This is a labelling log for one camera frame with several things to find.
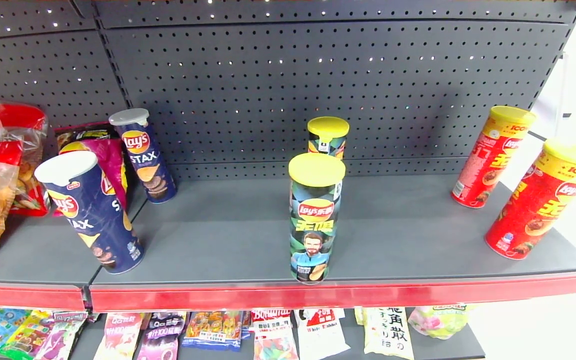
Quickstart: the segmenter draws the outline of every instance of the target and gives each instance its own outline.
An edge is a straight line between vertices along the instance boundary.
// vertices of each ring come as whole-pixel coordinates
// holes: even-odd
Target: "gray metal shelf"
[[[483,235],[510,191],[500,185],[485,208],[469,209],[450,198],[456,178],[346,178],[331,269],[315,287],[291,278],[288,179],[182,182],[176,198],[147,203],[139,213],[134,226],[146,239],[146,257],[121,275],[100,272],[90,287],[93,307],[106,312],[234,306],[228,301],[242,308],[411,306],[576,292],[541,283],[576,278],[573,244],[553,230],[526,260],[497,255]],[[369,300],[360,300],[363,292],[334,292],[368,285],[381,289]],[[298,298],[288,299],[282,289],[297,291]],[[209,290],[220,292],[208,296]]]
[[[131,198],[134,219],[146,194],[135,186]],[[83,309],[82,288],[99,269],[66,219],[11,216],[0,243],[0,306]]]
[[[345,318],[341,319],[345,342],[350,350],[329,357],[330,360],[377,360],[384,359],[383,355],[374,353],[364,354],[364,328],[355,323],[355,317],[351,309],[345,310]],[[95,323],[86,324],[81,333],[70,360],[90,360],[104,335],[105,316]],[[294,330],[297,343],[297,330]],[[456,333],[448,340],[433,339],[423,336],[410,328],[410,340],[413,344],[415,360],[468,360],[483,359],[484,351],[477,341],[470,326]],[[246,339],[241,342],[241,351],[210,351],[196,348],[179,348],[178,360],[210,359],[210,360],[250,360],[253,358],[253,341]]]

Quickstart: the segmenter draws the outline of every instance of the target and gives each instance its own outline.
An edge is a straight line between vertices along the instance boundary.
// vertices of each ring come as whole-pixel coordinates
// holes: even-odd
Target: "lay's logo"
[[[51,190],[48,190],[48,194],[50,194],[52,201],[57,205],[57,209],[66,218],[72,219],[80,213],[80,205],[77,203],[77,200],[69,194],[62,194]]]
[[[559,198],[560,196],[576,196],[576,184],[571,184],[569,182],[564,182],[557,187],[557,192],[555,196]]]
[[[309,198],[299,204],[297,214],[309,223],[327,221],[335,210],[335,204],[325,198]]]
[[[507,140],[505,141],[505,143],[503,143],[503,149],[504,149],[504,150],[506,150],[506,149],[512,149],[512,150],[517,149],[517,148],[519,148],[519,143],[520,143],[520,142],[521,142],[521,140],[519,140],[519,139],[513,139],[513,138],[507,139]]]
[[[126,149],[133,154],[142,154],[151,146],[151,138],[148,133],[139,130],[128,130],[121,135]]]

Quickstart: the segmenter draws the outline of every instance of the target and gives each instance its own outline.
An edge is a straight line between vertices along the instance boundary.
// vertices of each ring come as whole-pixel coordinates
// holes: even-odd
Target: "stax text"
[[[130,155],[130,161],[133,164],[145,164],[153,160],[157,160],[157,153],[154,150],[142,155]]]
[[[335,221],[333,219],[322,222],[308,222],[298,219],[295,231],[332,231],[334,226]]]

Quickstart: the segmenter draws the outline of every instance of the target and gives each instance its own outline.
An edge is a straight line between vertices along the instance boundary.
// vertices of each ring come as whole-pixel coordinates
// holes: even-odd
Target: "shelf edge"
[[[352,308],[493,303],[576,293],[576,271],[546,275],[262,284],[91,285],[95,312]]]

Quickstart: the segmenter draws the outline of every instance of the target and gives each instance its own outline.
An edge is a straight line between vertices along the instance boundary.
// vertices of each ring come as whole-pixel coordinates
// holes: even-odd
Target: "chip canister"
[[[521,260],[576,198],[576,142],[547,139],[485,240],[496,253]]]
[[[121,274],[141,262],[144,248],[94,152],[57,155],[34,175],[106,271]]]
[[[290,160],[290,271],[314,284],[329,273],[337,235],[341,185],[346,166],[325,153],[302,153]]]
[[[344,158],[346,135],[350,125],[334,116],[315,117],[308,121],[308,152],[327,154],[337,159]]]
[[[177,187],[162,158],[153,127],[148,124],[149,115],[146,109],[128,109],[115,112],[109,121],[121,135],[148,200],[160,204],[172,199]]]

